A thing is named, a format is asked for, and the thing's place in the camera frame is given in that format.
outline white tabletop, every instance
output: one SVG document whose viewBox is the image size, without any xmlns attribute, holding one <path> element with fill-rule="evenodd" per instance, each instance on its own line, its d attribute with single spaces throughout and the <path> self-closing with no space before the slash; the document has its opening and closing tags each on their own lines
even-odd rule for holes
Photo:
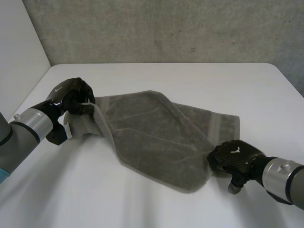
<svg viewBox="0 0 304 228">
<path fill-rule="evenodd" d="M 155 90 L 171 101 L 235 114 L 240 137 L 268 156 L 304 164 L 304 99 L 270 64 L 76 64 L 52 67 L 17 113 L 54 86 L 83 78 L 95 96 Z M 212 177 L 193 194 L 122 166 L 104 138 L 47 140 L 0 185 L 6 228 L 302 228 L 304 211 L 277 203 L 256 182 L 237 195 Z"/>
</svg>

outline white logo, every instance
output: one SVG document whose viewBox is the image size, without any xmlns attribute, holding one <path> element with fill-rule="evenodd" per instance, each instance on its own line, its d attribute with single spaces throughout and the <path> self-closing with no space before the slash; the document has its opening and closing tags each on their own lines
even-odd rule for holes
<svg viewBox="0 0 304 228">
<path fill-rule="evenodd" d="M 59 89 L 61 89 L 62 87 L 60 87 Z M 55 93 L 59 90 L 59 89 L 55 89 Z"/>
<path fill-rule="evenodd" d="M 236 150 L 236 151 L 231 151 L 230 153 L 240 153 L 240 151 L 239 151 L 239 147 L 237 148 L 237 150 Z"/>
</svg>

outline towel fold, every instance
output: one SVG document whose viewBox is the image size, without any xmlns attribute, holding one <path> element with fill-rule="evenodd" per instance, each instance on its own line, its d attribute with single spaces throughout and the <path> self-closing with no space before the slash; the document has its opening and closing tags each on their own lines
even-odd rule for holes
<svg viewBox="0 0 304 228">
<path fill-rule="evenodd" d="M 106 137 L 127 167 L 183 192 L 212 175 L 207 155 L 239 139 L 239 117 L 171 102 L 155 91 L 96 97 L 95 112 L 65 115 L 72 137 Z"/>
</svg>

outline robotic arm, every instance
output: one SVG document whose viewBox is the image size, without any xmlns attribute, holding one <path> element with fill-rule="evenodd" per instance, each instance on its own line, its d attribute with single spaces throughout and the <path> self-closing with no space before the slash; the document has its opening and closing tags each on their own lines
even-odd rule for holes
<svg viewBox="0 0 304 228">
<path fill-rule="evenodd" d="M 57 85 L 46 101 L 35 105 L 15 121 L 7 123 L 0 113 L 0 183 L 23 162 L 23 160 L 47 138 L 60 145 L 67 139 L 65 128 L 58 118 L 65 111 L 72 114 L 91 114 L 94 108 L 81 103 L 95 103 L 91 87 L 81 78 L 71 78 Z"/>
<path fill-rule="evenodd" d="M 214 172 L 232 175 L 228 191 L 237 194 L 249 180 L 261 184 L 276 201 L 304 210 L 304 166 L 294 161 L 266 157 L 241 140 L 217 146 L 208 157 Z"/>
<path fill-rule="evenodd" d="M 93 91 L 81 78 L 71 78 L 57 85 L 46 101 L 35 105 L 15 121 L 7 123 L 0 113 L 0 183 L 23 162 L 40 141 L 60 145 L 67 139 L 58 118 L 71 114 L 92 114 Z M 266 157 L 261 151 L 241 141 L 225 142 L 208 157 L 214 172 L 232 174 L 228 191 L 237 194 L 249 180 L 256 180 L 275 200 L 304 209 L 304 166 L 294 161 Z"/>
</svg>

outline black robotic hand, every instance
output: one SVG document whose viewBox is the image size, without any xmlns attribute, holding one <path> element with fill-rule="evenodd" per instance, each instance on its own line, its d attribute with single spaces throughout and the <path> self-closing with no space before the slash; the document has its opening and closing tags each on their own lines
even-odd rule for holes
<svg viewBox="0 0 304 228">
<path fill-rule="evenodd" d="M 207 159 L 214 172 L 232 174 L 228 191 L 237 194 L 247 181 L 253 180 L 251 175 L 252 161 L 257 157 L 266 157 L 257 148 L 241 140 L 225 142 L 217 146 Z"/>
<path fill-rule="evenodd" d="M 46 101 L 53 103 L 60 115 L 65 111 L 71 114 L 91 114 L 94 108 L 91 105 L 81 103 L 91 102 L 95 104 L 92 88 L 81 78 L 71 78 L 57 85 L 48 95 Z"/>
<path fill-rule="evenodd" d="M 47 140 L 60 145 L 67 139 L 64 126 L 58 123 L 58 118 L 66 111 L 71 114 L 92 114 L 94 107 L 82 103 L 95 103 L 92 88 L 81 78 L 71 78 L 57 85 L 47 99 L 32 107 L 44 112 L 53 123 L 53 130 L 47 135 Z"/>
</svg>

